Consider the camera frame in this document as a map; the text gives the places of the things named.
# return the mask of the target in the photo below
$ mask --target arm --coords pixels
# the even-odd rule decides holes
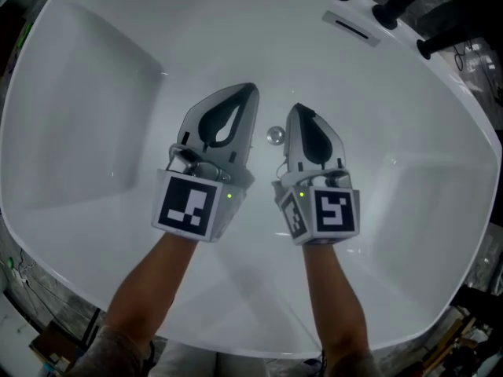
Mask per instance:
[[[333,246],[306,245],[303,251],[316,329],[331,371],[345,356],[369,352],[365,316]]]
[[[122,282],[105,324],[144,353],[171,307],[197,242],[164,234]]]

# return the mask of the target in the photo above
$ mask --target white bathtub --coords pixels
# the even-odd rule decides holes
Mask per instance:
[[[361,191],[361,233],[336,250],[371,347],[418,336],[477,252],[501,146],[447,63],[422,59],[406,25],[383,29],[373,4],[50,0],[3,113],[9,231],[47,271],[107,309],[160,237],[150,226],[156,169],[167,165],[186,112],[221,88],[253,82],[255,183],[223,238],[197,248],[159,334],[249,356],[318,355],[302,251],[270,185],[283,148],[266,139],[300,102],[339,134]],[[327,12],[368,39],[323,21]]]

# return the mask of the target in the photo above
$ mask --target wire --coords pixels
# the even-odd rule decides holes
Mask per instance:
[[[277,174],[277,172],[279,172],[279,171],[280,171],[280,169],[281,169],[281,167],[282,167],[283,165],[285,165],[285,164],[286,164],[286,158],[285,158],[285,161],[284,161],[284,162],[283,162],[283,163],[282,163],[282,164],[281,164],[281,165],[280,165],[280,166],[276,169],[276,177],[277,177],[278,179],[281,179],[281,178],[279,177],[279,175]]]
[[[69,307],[75,314],[79,314],[82,318],[85,318],[87,321],[90,321],[90,318],[88,316],[84,316],[81,312],[75,310],[73,306],[71,306],[68,302],[60,298],[58,295],[56,295],[54,292],[52,292],[45,284],[37,280],[35,277],[31,277],[40,287],[43,287],[46,291],[48,291],[52,296],[54,296],[56,299],[58,299],[60,302],[64,303],[67,307]]]
[[[35,292],[32,287],[29,285],[28,282],[26,282],[24,284],[25,287],[27,287],[28,289],[30,289],[30,291],[33,292],[33,294],[37,297],[37,299],[46,307],[47,311],[49,312],[49,314],[51,315],[51,317],[60,325],[61,328],[63,328],[69,335],[71,336],[74,336],[64,325],[63,323],[61,322],[60,319],[58,319],[56,317],[56,314],[54,314],[51,309],[49,308],[49,306],[40,298],[40,296],[37,294],[37,292]]]
[[[493,99],[496,99],[496,95],[494,94],[494,89],[493,89],[493,83],[490,81],[489,75],[487,75],[486,69],[483,66],[482,57],[480,56],[480,53],[477,52],[476,50],[472,49],[472,51],[475,52],[475,54],[479,57],[480,67],[482,68],[482,72],[484,73],[484,76],[486,77],[487,83],[489,84],[490,94],[493,96]]]
[[[20,251],[20,257],[21,257],[21,262],[17,266],[17,271],[19,272],[19,274],[21,275],[21,277],[23,277],[23,273],[25,271],[28,271],[29,269],[32,269],[36,265],[36,262],[35,262],[35,260],[32,259],[31,264],[28,264],[28,265],[25,265],[24,267],[21,267],[22,264],[25,262],[25,259],[26,259],[26,254],[24,253],[23,249],[21,249],[21,251]]]
[[[454,54],[454,61],[456,62],[456,67],[459,71],[463,71],[463,60],[461,58],[463,56],[466,56],[466,42],[463,45],[463,53],[459,53],[455,45],[454,50],[456,51],[456,54]]]
[[[321,367],[318,373],[318,377],[323,377],[325,375],[325,369],[327,368],[327,358],[325,357],[325,351],[321,351]]]
[[[26,295],[28,296],[28,300],[30,301],[31,307],[33,307],[33,310],[35,311],[35,315],[39,315],[39,311],[37,310],[37,306],[33,303],[33,300],[31,300],[30,292],[27,291],[26,285],[23,284],[24,290],[26,291]]]
[[[10,284],[10,278],[9,278],[9,275],[7,274],[7,272],[4,270],[4,267],[0,267],[2,268],[2,271],[3,273],[5,274],[6,278],[7,278],[7,283]],[[31,297],[30,295],[27,295],[28,296],[28,299],[30,300],[30,304],[31,304],[31,307],[33,307],[33,310],[35,311],[35,315],[38,316],[39,312],[35,306],[35,304],[33,303],[33,300],[31,300]]]

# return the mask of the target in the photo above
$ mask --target sleeve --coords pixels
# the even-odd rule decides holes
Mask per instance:
[[[141,374],[139,349],[123,334],[103,327],[93,344],[67,377],[137,377]]]
[[[347,355],[334,367],[330,377],[382,377],[370,352]]]

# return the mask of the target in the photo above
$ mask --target floor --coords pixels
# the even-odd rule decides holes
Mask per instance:
[[[0,296],[0,364],[11,377],[39,375],[42,361],[29,348],[39,333]]]
[[[375,1],[384,3],[387,0]],[[419,16],[424,15],[438,4],[448,1],[417,0],[410,6],[408,12],[403,16],[403,20],[417,29],[417,18]],[[25,13],[28,21],[33,21],[38,16],[45,2],[46,0],[35,0],[33,2],[32,7]],[[497,130],[502,129],[503,108],[494,99],[497,86],[503,85],[499,59],[493,51],[489,50],[482,39],[474,40],[472,47],[473,49],[466,49],[465,55],[462,55],[465,46],[458,46],[461,53],[459,58],[463,64],[462,71],[459,71],[460,77],[473,92],[494,128]],[[443,52],[442,55],[456,69],[454,49]],[[5,77],[4,82],[0,85],[0,108],[3,107],[7,86],[8,79]],[[479,289],[486,287],[502,248],[503,228],[490,224],[477,259],[468,274],[468,284]],[[75,337],[82,338],[86,326],[93,316],[95,307],[69,291],[46,273],[42,267],[33,262],[17,246],[9,235],[3,220],[0,219],[0,260],[2,264],[6,264],[8,258],[12,258],[14,266],[21,271],[21,277],[28,280],[28,285],[22,284],[19,282],[19,275],[15,276],[4,267],[9,278],[7,291],[19,305],[41,325],[48,324],[50,320],[55,319]],[[103,321],[104,315],[101,312],[98,323]],[[383,373],[385,375],[394,375],[400,368],[421,358],[426,350],[435,344],[435,338],[438,338],[442,331],[448,328],[450,321],[455,317],[459,317],[459,313],[456,310],[450,310],[446,312],[437,325],[421,337],[399,346],[376,351],[374,355]],[[164,339],[156,339],[156,357],[160,355],[164,345]],[[312,368],[298,361],[270,360],[268,366],[271,375],[275,376],[306,376],[313,372]]]

